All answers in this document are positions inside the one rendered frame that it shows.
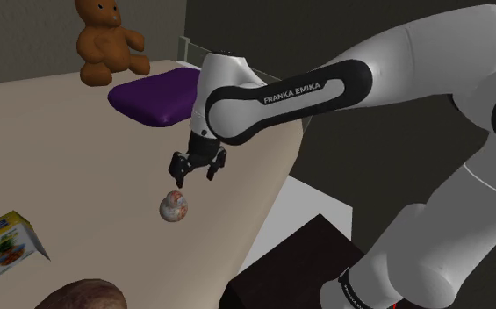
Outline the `brown teddy bear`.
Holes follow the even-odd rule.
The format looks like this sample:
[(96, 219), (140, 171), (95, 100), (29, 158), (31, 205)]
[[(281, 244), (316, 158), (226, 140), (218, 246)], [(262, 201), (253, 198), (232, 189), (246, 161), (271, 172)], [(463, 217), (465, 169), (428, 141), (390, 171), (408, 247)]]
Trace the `brown teddy bear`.
[(148, 75), (149, 59), (142, 52), (145, 38), (139, 32), (122, 26), (116, 0), (74, 0), (76, 11), (84, 22), (76, 51), (84, 60), (81, 81), (90, 87), (106, 86), (114, 73), (130, 70)]

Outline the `purple pillow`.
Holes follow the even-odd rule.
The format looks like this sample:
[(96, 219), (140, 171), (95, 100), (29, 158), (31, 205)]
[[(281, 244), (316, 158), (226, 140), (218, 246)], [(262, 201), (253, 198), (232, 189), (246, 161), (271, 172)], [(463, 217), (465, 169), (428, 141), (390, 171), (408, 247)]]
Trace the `purple pillow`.
[(199, 74), (194, 68), (174, 68), (117, 85), (107, 98), (116, 111), (145, 126), (173, 126), (190, 117)]

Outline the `beige bed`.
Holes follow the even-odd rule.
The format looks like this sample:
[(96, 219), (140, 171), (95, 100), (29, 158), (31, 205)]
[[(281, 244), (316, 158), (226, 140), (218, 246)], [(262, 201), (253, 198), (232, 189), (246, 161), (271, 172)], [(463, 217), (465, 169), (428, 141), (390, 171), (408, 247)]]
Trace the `beige bed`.
[(0, 309), (34, 309), (83, 278), (117, 285), (128, 309), (217, 309), (293, 163), (300, 121), (240, 147), (212, 180), (187, 175), (187, 216), (164, 221), (168, 168), (187, 122), (151, 128), (116, 112), (78, 74), (0, 83), (0, 216), (28, 219), (44, 254), (0, 276)]

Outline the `brown rounded object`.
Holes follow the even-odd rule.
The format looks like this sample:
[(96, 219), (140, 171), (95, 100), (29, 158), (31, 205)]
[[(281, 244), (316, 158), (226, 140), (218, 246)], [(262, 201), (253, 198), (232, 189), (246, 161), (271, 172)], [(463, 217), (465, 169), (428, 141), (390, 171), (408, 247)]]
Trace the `brown rounded object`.
[(113, 283), (83, 279), (50, 293), (34, 309), (127, 309), (127, 303)]

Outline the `white round patterned figure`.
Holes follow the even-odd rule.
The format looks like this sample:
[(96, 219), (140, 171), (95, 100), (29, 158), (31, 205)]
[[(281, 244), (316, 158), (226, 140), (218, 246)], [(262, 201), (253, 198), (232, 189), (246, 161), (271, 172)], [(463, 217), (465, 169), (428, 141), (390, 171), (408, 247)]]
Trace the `white round patterned figure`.
[(167, 222), (178, 222), (182, 220), (188, 211), (188, 203), (184, 195), (178, 191), (170, 191), (161, 201), (159, 213)]

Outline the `dark robot stand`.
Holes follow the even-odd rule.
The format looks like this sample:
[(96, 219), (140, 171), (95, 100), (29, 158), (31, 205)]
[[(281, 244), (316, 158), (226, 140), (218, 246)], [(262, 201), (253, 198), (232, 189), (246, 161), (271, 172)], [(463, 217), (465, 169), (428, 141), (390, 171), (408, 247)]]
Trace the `dark robot stand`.
[(319, 214), (230, 280), (218, 309), (321, 309), (320, 287), (361, 257)]

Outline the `yellow and white printed box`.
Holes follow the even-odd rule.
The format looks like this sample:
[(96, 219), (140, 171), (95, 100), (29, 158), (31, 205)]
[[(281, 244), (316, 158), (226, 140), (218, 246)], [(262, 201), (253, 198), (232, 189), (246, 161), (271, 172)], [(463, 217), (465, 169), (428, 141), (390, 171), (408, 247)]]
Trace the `yellow and white printed box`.
[(32, 253), (49, 255), (28, 220), (15, 211), (0, 217), (0, 276)]

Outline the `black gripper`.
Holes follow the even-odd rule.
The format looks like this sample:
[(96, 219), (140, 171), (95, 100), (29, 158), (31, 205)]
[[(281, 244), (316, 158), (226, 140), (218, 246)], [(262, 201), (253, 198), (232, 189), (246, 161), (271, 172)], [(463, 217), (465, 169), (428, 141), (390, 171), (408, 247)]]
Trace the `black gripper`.
[(209, 165), (206, 178), (211, 181), (217, 171), (225, 167), (227, 151), (217, 139), (190, 132), (187, 154), (175, 152), (169, 165), (169, 174), (176, 186), (183, 188), (184, 178), (194, 169)]

